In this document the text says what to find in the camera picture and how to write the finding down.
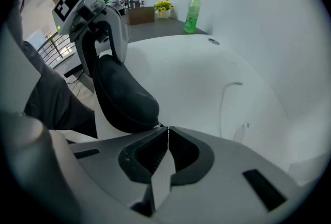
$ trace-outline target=plastic bottle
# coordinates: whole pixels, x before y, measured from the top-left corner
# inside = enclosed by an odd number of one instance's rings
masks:
[[[186,22],[184,31],[193,34],[197,29],[198,15],[200,11],[200,0],[191,0],[188,4],[188,12],[186,16]]]

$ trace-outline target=yellow flowers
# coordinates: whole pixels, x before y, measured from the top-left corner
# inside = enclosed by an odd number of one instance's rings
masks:
[[[158,12],[167,11],[174,6],[169,2],[169,0],[162,0],[154,3],[154,8]]]

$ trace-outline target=flower pot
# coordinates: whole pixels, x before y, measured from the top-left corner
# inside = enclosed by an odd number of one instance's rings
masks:
[[[169,10],[159,12],[159,19],[168,19],[169,18]]]

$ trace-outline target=cardboard box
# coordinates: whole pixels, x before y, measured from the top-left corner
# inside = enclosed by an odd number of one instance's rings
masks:
[[[128,25],[152,23],[155,21],[154,7],[141,7],[126,10]]]

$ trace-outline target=white cable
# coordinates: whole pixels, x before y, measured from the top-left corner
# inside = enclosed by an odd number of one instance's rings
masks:
[[[223,104],[223,98],[224,98],[224,94],[225,94],[227,88],[229,86],[232,86],[232,85],[243,85],[243,82],[238,82],[238,81],[237,82],[229,82],[223,88],[222,97],[221,97],[221,104],[219,106],[219,136],[220,137],[222,137],[221,123],[222,123],[222,104]]]

